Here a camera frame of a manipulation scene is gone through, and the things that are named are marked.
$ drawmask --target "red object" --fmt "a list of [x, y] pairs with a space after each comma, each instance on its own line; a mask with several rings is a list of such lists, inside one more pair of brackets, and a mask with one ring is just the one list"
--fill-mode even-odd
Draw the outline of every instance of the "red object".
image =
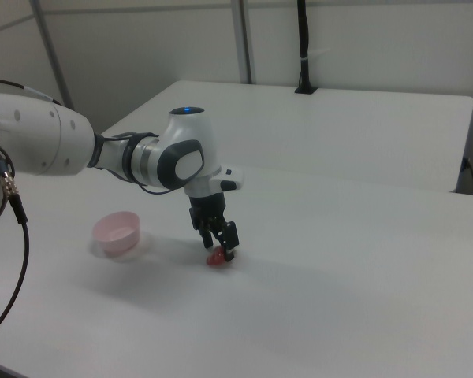
[[214, 252], [207, 258], [207, 265], [222, 265], [226, 262], [222, 246], [214, 249]]

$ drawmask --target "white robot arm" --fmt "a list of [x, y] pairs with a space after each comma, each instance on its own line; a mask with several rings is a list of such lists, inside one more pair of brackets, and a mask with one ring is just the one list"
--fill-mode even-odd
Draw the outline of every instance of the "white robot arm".
[[[127, 133], [105, 138], [94, 134], [84, 116], [63, 106], [0, 94], [0, 147], [17, 170], [35, 175], [74, 175], [96, 167], [142, 188], [183, 187], [204, 246], [212, 246], [213, 234], [225, 260], [234, 256], [239, 241], [235, 224], [223, 217], [224, 192], [240, 189], [244, 175], [219, 163], [210, 120], [201, 108], [172, 110], [161, 136]], [[0, 185], [0, 204], [2, 196]]]

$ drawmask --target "table surface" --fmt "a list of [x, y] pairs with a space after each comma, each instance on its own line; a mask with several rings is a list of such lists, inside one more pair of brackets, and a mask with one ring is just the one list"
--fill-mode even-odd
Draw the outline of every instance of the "table surface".
[[[96, 169], [18, 174], [32, 255], [0, 365], [61, 378], [473, 376], [472, 196], [244, 170], [225, 213], [240, 247], [221, 269], [205, 265], [182, 191], [147, 195]], [[118, 210], [143, 233], [110, 259], [91, 227]], [[0, 312], [22, 258], [14, 223], [9, 209]]]
[[222, 161], [448, 192], [473, 98], [180, 81], [111, 131], [162, 132], [179, 106], [207, 111]]

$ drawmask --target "pink bowl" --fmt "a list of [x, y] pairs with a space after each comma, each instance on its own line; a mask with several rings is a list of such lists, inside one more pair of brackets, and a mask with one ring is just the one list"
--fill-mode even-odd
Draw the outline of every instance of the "pink bowl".
[[96, 222], [92, 234], [104, 251], [119, 254], [139, 242], [140, 219], [129, 211], [112, 213]]

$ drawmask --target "white wall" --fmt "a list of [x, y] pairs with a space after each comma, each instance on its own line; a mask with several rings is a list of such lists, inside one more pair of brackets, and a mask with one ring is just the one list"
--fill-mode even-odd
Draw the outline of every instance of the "white wall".
[[61, 101], [28, 0], [0, 1], [0, 79], [17, 81]]
[[240, 82], [229, 0], [41, 6], [75, 109], [99, 132], [177, 80]]
[[[296, 2], [286, 3], [250, 1], [259, 84], [297, 85]], [[307, 17], [311, 50], [330, 49], [311, 63], [314, 84], [473, 97], [473, 3], [308, 6]], [[473, 122], [467, 155], [473, 164]], [[463, 176], [461, 187], [471, 193]]]

